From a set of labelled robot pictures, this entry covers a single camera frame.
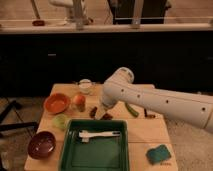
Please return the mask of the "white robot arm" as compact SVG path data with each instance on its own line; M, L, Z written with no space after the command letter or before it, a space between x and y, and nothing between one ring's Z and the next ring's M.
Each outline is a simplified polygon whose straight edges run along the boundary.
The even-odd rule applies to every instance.
M182 120L213 134L213 96L141 88L133 81L134 74L129 68L118 68L102 85L95 118L101 119L118 101L122 101Z

